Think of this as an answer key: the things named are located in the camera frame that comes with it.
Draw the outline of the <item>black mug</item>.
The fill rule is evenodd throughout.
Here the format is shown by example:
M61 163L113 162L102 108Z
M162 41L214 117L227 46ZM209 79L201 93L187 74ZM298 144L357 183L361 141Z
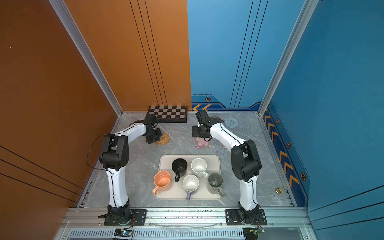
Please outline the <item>black mug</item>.
M187 173L188 163L185 159L178 158L172 163L172 170L175 173L175 182L178 183L181 177Z

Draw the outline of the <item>grey mug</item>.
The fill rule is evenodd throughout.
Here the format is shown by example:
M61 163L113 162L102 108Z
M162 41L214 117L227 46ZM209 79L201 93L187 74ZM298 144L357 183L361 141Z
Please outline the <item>grey mug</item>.
M223 190L224 180L218 173L212 173L208 177L208 191L211 194L218 194L220 197L225 195Z

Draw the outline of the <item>blue woven round coaster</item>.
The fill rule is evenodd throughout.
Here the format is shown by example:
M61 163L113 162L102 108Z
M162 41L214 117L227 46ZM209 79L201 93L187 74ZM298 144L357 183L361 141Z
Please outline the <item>blue woven round coaster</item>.
M234 118L226 118L224 123L228 128L231 129L237 128L239 125L238 121Z

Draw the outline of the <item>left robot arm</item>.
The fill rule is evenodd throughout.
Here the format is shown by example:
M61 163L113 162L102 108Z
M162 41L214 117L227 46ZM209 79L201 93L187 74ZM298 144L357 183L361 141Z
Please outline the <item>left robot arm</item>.
M118 133L103 135L99 161L107 172L110 201L107 213L99 217L105 219L106 226L133 223L125 180L130 158L129 143L138 137L145 137L148 144L158 142L162 132L156 127L157 123L155 115L147 114L144 120L136 121Z

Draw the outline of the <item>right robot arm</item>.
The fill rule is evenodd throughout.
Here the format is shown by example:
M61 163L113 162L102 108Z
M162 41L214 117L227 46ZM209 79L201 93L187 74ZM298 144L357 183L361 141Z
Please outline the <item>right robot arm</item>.
M257 201L257 180L262 163L255 142L236 136L220 120L209 117L205 110L197 112L196 117L199 124L192 127L192 137L206 141L217 139L230 150L232 170L240 181L240 220L245 225L255 223L262 210Z

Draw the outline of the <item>woven rattan round coaster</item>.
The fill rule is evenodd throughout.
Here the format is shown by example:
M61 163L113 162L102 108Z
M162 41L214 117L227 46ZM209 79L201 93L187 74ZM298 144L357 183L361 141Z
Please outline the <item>woven rattan round coaster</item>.
M163 133L160 139L156 142L158 146L164 146L170 141L170 135Z

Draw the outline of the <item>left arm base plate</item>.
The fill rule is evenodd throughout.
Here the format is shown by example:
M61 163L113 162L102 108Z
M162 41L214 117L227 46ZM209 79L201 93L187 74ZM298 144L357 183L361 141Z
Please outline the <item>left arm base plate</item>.
M131 210L131 218L125 219L124 217L115 217L107 214L104 225L105 226L144 226L147 216L146 209L133 209Z

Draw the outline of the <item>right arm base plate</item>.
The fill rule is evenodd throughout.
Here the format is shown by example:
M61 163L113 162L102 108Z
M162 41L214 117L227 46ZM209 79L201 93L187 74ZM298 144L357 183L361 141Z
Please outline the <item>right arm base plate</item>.
M251 211L245 211L242 209L227 209L225 210L225 213L228 226L266 226L268 224L267 217L263 209L255 208Z

